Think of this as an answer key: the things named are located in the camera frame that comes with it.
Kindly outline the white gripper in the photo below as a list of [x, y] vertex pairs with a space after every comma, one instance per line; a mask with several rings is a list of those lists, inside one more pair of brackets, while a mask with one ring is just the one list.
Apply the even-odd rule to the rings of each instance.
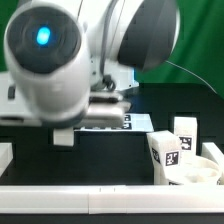
[[78, 124], [85, 128], [115, 128], [124, 124], [125, 113], [131, 103], [117, 92], [92, 92], [86, 115]]

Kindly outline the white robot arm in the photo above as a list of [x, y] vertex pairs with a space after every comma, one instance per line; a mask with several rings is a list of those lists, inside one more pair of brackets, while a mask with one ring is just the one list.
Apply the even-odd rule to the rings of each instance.
[[109, 62], [147, 72], [176, 45], [176, 0], [19, 0], [4, 32], [0, 124], [120, 127]]

